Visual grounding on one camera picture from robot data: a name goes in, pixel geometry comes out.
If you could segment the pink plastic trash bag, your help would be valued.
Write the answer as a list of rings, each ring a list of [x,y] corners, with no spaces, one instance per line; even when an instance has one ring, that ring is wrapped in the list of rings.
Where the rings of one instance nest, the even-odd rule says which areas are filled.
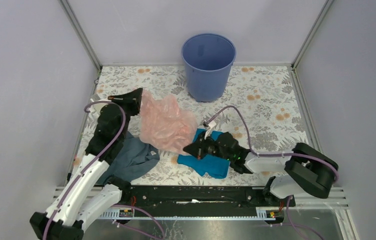
[[[179,107],[175,95],[155,99],[143,90],[139,116],[142,142],[158,150],[188,155],[184,148],[192,143],[199,124],[192,111]]]

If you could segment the blue plastic trash bin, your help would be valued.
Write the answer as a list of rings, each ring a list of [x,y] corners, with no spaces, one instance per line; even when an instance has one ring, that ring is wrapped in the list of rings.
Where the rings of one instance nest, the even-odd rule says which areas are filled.
[[[202,33],[187,39],[181,47],[181,57],[188,93],[197,102],[219,99],[236,56],[235,45],[222,35]]]

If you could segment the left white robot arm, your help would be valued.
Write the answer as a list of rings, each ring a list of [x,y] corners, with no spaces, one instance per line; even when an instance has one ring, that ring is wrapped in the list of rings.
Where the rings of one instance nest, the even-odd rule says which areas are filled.
[[[85,230],[109,207],[124,206],[131,192],[118,177],[112,177],[91,200],[88,194],[124,147],[129,122],[140,113],[143,89],[90,102],[86,113],[98,113],[94,135],[75,174],[54,202],[35,212],[29,222],[40,240],[81,240]]]

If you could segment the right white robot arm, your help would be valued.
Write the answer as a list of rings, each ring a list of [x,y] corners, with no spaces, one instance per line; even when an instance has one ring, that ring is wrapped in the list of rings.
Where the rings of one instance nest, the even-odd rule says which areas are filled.
[[[239,174],[285,172],[269,178],[262,190],[263,201],[269,206],[301,193],[326,199],[339,178],[338,165],[303,142],[289,151],[254,153],[240,146],[229,132],[212,138],[203,131],[183,150],[199,161],[207,157],[226,160]]]

